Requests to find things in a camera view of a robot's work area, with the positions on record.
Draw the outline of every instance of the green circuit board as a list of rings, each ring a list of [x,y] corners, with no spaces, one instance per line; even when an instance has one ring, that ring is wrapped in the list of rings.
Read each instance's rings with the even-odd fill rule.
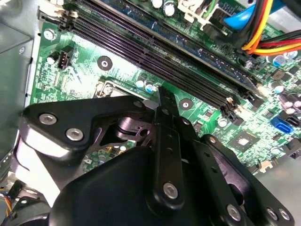
[[[54,40],[45,38],[44,31],[46,29],[51,29],[55,32]],[[269,30],[272,33],[278,32],[275,29]],[[209,39],[202,40],[208,46],[214,47],[219,51],[219,47],[211,43]],[[65,70],[61,70],[57,67],[57,64],[51,65],[47,62],[49,55],[55,51],[60,51],[68,45],[74,49],[71,66],[68,66]],[[106,56],[112,61],[112,68],[108,71],[100,69],[97,64],[98,58],[102,56]],[[294,61],[287,62],[282,69],[288,71],[293,66],[296,66],[300,60],[300,58],[297,58]],[[268,88],[268,83],[271,80],[269,75],[273,73],[276,68],[270,63],[264,63],[264,65],[265,67],[262,67],[260,70],[257,69],[258,71],[256,73],[254,72],[254,74],[260,77],[263,86]],[[139,76],[143,77],[145,81],[152,82],[152,92],[147,92],[144,87],[138,88],[136,86],[135,82]],[[296,84],[300,79],[301,72],[299,70],[294,76],[291,76],[287,81],[283,82],[286,90],[300,92],[300,87]],[[280,132],[270,124],[270,119],[282,111],[276,95],[272,92],[266,98],[265,103],[262,104],[256,112],[252,111],[252,105],[249,102],[241,99],[240,102],[243,113],[241,113],[240,116],[245,121],[240,126],[236,126],[229,120],[223,118],[221,113],[214,107],[187,94],[168,82],[163,81],[89,41],[70,32],[60,33],[55,25],[44,23],[41,31],[41,42],[34,85],[31,94],[29,94],[31,104],[93,98],[95,97],[99,80],[113,82],[121,86],[123,90],[128,90],[128,92],[136,93],[139,96],[153,101],[158,100],[158,87],[164,86],[175,94],[176,101],[179,104],[180,115],[189,119],[191,123],[198,128],[199,136],[203,134],[213,134],[226,147],[233,150],[242,163],[248,162],[250,164],[256,164],[258,160],[265,161],[270,160],[272,157],[279,158],[285,154],[281,146],[294,137],[300,137],[301,135],[300,129],[295,129],[292,134],[288,135]],[[217,83],[213,79],[212,82],[225,88],[222,84]],[[183,110],[181,108],[181,101],[185,99],[192,102],[192,107],[189,110]],[[235,144],[237,144],[237,137],[239,136],[245,138],[245,140],[242,141],[245,142],[245,144],[241,144],[242,146],[248,143],[251,147],[243,151],[236,149]],[[279,136],[279,138],[277,140],[273,139],[275,136]],[[127,150],[132,147],[133,144],[125,144],[124,146]],[[110,152],[107,150],[92,153],[86,156],[86,160],[91,161],[85,161],[85,169],[90,170],[99,165],[98,156],[100,155],[102,157],[105,156],[105,158],[109,160],[120,152],[123,151],[116,151],[114,155],[110,155]]]

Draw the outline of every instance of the blue sata port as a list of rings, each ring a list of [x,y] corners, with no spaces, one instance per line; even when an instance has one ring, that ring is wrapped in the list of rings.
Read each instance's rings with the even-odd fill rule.
[[[273,118],[271,120],[271,124],[281,132],[284,132],[285,134],[290,134],[293,132],[293,128],[288,123],[279,119],[278,117]]]

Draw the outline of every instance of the black capacitor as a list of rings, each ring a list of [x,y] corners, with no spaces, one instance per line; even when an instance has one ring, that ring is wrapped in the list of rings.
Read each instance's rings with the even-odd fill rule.
[[[287,95],[287,98],[289,101],[293,103],[294,107],[301,107],[301,98],[297,96],[297,94],[291,93]]]
[[[286,94],[280,94],[278,96],[278,99],[280,100],[281,105],[286,109],[293,106],[293,102],[288,99],[288,96]]]
[[[48,64],[54,65],[56,63],[56,61],[58,60],[59,56],[60,56],[60,54],[58,52],[53,52],[46,58],[46,61]]]

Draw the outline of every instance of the yellow wire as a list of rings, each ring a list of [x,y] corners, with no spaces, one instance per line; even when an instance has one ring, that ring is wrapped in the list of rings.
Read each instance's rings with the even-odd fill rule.
[[[260,21],[260,24],[258,26],[258,29],[257,29],[255,35],[253,36],[253,38],[250,40],[250,42],[248,44],[246,44],[245,46],[243,46],[241,48],[242,50],[248,50],[256,42],[256,40],[259,39],[259,37],[265,27],[265,24],[268,21],[269,12],[271,11],[272,4],[273,4],[273,0],[268,0],[267,6],[264,9],[262,20]]]
[[[271,49],[257,48],[257,49],[255,49],[254,53],[277,53],[277,52],[285,51],[285,50],[295,48],[298,46],[301,46],[301,44],[298,43],[298,44],[286,45],[286,46],[282,46],[282,47],[278,47],[278,48],[271,48]]]
[[[6,205],[8,206],[9,211],[11,212],[12,209],[11,209],[11,204],[10,204],[9,200],[6,197],[4,199],[5,199]]]

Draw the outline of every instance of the motherboard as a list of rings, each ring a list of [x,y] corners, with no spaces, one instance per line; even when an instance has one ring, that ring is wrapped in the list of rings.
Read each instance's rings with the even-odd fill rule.
[[[200,137],[213,134],[249,168],[259,163],[265,166],[261,172],[272,168],[301,136],[300,52],[285,56],[281,65],[274,56],[241,62],[234,46],[214,41],[210,32],[221,14],[243,10],[239,3],[220,0],[201,24],[179,9],[166,16],[153,2],[65,1],[63,24],[40,15],[44,23],[30,104],[121,95],[156,104],[163,86]],[[263,33],[280,34],[268,24]],[[84,168],[133,146],[128,141],[91,153]]]

